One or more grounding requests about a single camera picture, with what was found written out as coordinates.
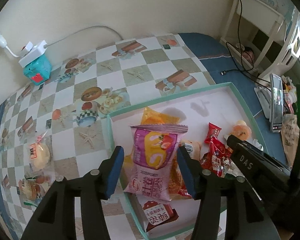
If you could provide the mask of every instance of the red label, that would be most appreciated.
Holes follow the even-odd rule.
[[[39,73],[37,73],[37,74],[36,74],[34,77],[32,77],[31,79],[32,79],[33,81],[39,83],[40,81],[43,80],[43,77],[42,77]]]
[[[37,150],[35,148],[35,143],[30,145],[30,159],[35,159],[37,157]]]

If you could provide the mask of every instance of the pink snack bag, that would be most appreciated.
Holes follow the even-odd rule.
[[[125,192],[170,200],[172,159],[188,127],[178,124],[145,124],[131,127],[134,138],[132,175]]]

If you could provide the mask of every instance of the red candy wrapper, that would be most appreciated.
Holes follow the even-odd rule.
[[[230,166],[231,152],[215,136],[210,139],[209,152],[200,160],[203,169],[213,171],[219,177],[224,177]]]
[[[209,131],[208,131],[208,134],[207,134],[204,142],[205,143],[210,143],[211,136],[215,136],[217,138],[220,131],[221,131],[220,127],[218,127],[218,126],[216,126],[212,123],[209,123]]]
[[[176,210],[172,209],[169,204],[147,201],[142,208],[149,221],[146,232],[158,225],[175,221],[179,217]]]

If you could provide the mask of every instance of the tray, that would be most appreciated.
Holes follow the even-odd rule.
[[[238,120],[244,120],[251,128],[252,138],[257,139],[267,152],[265,142],[252,113],[236,87],[230,82],[168,95],[110,113],[107,116],[107,128],[111,150],[114,149],[115,145],[121,145],[125,155],[131,153],[133,138],[130,126],[140,124],[146,106],[158,112],[182,116],[185,120],[181,124],[189,127],[183,138],[200,142],[203,142],[207,135],[209,122],[222,128],[218,138],[226,143],[224,135],[230,133],[232,126]],[[201,157],[206,152],[208,152],[208,145],[202,143]],[[127,185],[124,175],[121,177],[121,184],[122,188]],[[194,227],[200,201],[192,199],[170,201],[171,207],[177,211],[179,218],[173,222],[159,225],[146,233],[145,225],[147,222],[138,198],[130,193],[125,193],[125,196],[135,224],[144,239],[167,239]],[[220,212],[226,209],[225,201],[222,202]],[[225,230],[225,219],[220,219],[220,227],[219,234]]]

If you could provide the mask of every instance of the blue gripper pad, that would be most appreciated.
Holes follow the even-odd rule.
[[[202,172],[200,163],[190,158],[184,146],[177,150],[177,162],[188,193],[193,199],[200,199],[200,194],[203,192],[200,183]]]
[[[102,175],[103,185],[103,198],[109,199],[114,193],[115,187],[120,176],[120,171],[124,160],[124,150],[121,146],[116,146],[110,159],[104,160],[100,166],[99,171]]]

